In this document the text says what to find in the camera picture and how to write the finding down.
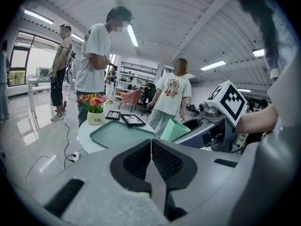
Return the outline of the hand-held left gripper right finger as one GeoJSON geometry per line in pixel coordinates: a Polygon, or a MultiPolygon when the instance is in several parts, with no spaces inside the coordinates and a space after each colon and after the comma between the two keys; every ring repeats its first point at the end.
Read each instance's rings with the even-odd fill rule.
{"type": "Polygon", "coordinates": [[[164,216],[169,221],[174,221],[187,212],[176,206],[171,192],[188,187],[197,173],[197,164],[191,157],[169,147],[166,141],[157,139],[151,141],[151,154],[166,185],[164,216]]]}

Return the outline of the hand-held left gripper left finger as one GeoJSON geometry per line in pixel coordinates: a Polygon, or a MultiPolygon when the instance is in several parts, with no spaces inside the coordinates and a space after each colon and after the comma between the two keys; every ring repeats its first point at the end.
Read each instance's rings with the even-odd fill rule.
{"type": "Polygon", "coordinates": [[[145,181],[150,161],[151,140],[146,139],[115,156],[110,163],[110,172],[124,189],[137,193],[151,193],[151,184],[145,181]]]}

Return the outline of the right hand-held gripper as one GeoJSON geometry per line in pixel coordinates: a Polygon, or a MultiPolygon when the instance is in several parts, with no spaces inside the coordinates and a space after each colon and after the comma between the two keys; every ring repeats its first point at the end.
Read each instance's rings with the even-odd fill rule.
{"type": "Polygon", "coordinates": [[[236,127],[244,113],[246,99],[231,82],[219,84],[210,96],[199,104],[199,115],[184,122],[189,133],[177,138],[175,143],[231,153],[236,137],[236,127]]]}

